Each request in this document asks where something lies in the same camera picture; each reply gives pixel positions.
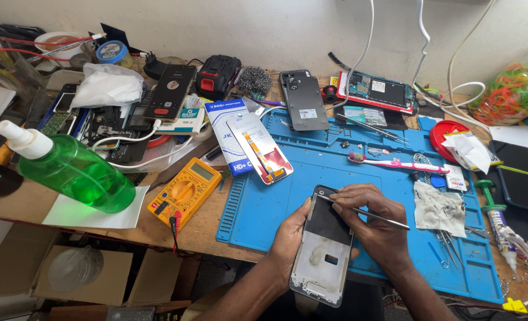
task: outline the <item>blue silicone repair mat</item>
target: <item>blue silicone repair mat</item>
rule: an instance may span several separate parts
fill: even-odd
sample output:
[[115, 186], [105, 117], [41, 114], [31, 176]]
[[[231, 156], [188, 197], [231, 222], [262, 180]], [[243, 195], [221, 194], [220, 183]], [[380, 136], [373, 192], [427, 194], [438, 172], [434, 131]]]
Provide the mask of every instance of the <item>blue silicone repair mat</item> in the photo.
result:
[[[357, 126], [340, 125], [332, 118], [329, 130], [305, 132], [290, 131], [280, 120], [290, 123], [286, 111], [273, 110], [264, 117], [263, 124], [294, 167], [294, 172], [270, 186], [262, 183], [255, 172], [234, 177], [218, 227], [217, 240], [268, 251], [280, 223], [312, 194], [316, 185], [340, 188], [355, 183], [373, 183], [387, 198], [403, 203], [411, 227], [407, 234], [410, 256], [432, 288], [448, 294], [503, 303], [487, 239], [474, 233], [467, 233], [466, 239], [454, 237], [464, 267], [458, 261], [457, 270], [450, 261], [449, 268], [442, 268], [428, 244], [432, 244], [441, 260], [448, 261], [448, 253], [438, 241], [436, 233], [415, 227], [415, 196], [413, 182], [408, 177], [411, 170], [355, 164], [347, 160], [349, 152], [360, 152], [369, 159], [398, 158], [401, 162], [412, 162], [413, 155], [420, 152], [432, 164], [441, 166], [446, 161], [432, 148], [428, 139], [429, 130], [436, 123], [434, 120], [419, 118], [420, 131], [395, 131], [410, 139], [408, 147]], [[348, 141], [351, 145], [344, 149], [340, 145], [341, 141]], [[373, 147], [387, 149], [391, 153], [382, 153], [380, 157], [374, 158], [367, 153], [367, 149]], [[468, 192], [463, 195], [466, 225], [483, 229], [484, 221], [472, 176], [466, 170], [464, 176], [470, 182]], [[363, 251], [357, 239], [353, 241], [353, 246], [359, 247], [361, 254], [349, 264], [350, 271], [387, 278]]]

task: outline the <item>power adapter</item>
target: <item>power adapter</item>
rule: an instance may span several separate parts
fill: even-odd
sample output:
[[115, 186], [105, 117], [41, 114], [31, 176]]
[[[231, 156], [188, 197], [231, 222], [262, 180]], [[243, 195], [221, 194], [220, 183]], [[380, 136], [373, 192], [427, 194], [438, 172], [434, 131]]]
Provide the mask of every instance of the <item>power adapter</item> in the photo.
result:
[[143, 66], [143, 71], [146, 72], [146, 75], [155, 80], [161, 79], [163, 71], [167, 67], [167, 64], [157, 60], [157, 57], [150, 50], [149, 55], [146, 57], [146, 65]]

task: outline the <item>barcode sticker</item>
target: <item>barcode sticker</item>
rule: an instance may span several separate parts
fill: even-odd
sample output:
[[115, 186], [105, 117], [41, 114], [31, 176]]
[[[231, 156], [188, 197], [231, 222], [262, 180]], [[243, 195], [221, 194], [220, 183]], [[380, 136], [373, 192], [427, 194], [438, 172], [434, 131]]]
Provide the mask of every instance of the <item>barcode sticker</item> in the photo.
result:
[[300, 110], [300, 118], [302, 118], [302, 119], [317, 118], [317, 114], [315, 113], [315, 109], [302, 109], [302, 110]]
[[371, 81], [372, 86], [371, 89], [375, 91], [385, 92], [385, 83], [380, 81]]

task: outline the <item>white wall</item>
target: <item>white wall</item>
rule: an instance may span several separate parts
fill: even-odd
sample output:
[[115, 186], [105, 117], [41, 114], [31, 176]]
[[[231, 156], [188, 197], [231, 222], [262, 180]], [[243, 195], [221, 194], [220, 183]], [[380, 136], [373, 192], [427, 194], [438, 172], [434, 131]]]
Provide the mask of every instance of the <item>white wall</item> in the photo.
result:
[[[374, 0], [372, 47], [360, 70], [410, 82], [424, 40], [416, 0]], [[418, 81], [446, 88], [450, 56], [475, 24], [487, 0], [427, 0], [424, 22], [432, 37]], [[333, 51], [353, 65], [368, 32], [367, 0], [0, 0], [0, 23], [35, 25], [47, 32], [100, 32], [100, 22], [123, 29], [129, 43], [157, 56], [239, 57], [245, 66], [339, 69]], [[498, 0], [457, 58], [454, 85], [486, 81], [528, 48], [528, 0]]]

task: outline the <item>dirty cloth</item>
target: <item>dirty cloth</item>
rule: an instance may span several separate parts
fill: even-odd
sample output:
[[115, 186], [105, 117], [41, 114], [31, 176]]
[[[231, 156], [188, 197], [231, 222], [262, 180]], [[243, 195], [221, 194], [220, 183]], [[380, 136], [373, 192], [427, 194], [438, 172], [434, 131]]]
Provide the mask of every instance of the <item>dirty cloth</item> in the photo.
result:
[[455, 237], [466, 237], [458, 193], [440, 193], [423, 182], [415, 182], [415, 223], [417, 229], [445, 230]]

